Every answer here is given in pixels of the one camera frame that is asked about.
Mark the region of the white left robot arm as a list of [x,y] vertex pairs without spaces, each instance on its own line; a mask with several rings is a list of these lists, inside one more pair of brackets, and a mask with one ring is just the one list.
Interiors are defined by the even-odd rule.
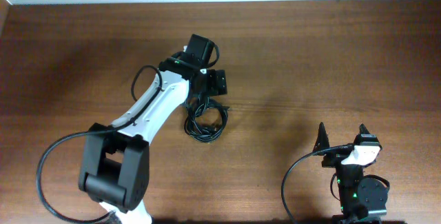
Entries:
[[210,57],[220,54],[208,38],[193,34],[183,50],[155,67],[151,86],[110,125],[89,130],[79,173],[79,189],[99,203],[102,223],[151,223],[143,197],[150,177],[150,144],[171,113],[187,111],[183,129],[201,143],[225,129],[228,108],[214,100],[227,93],[224,70]]

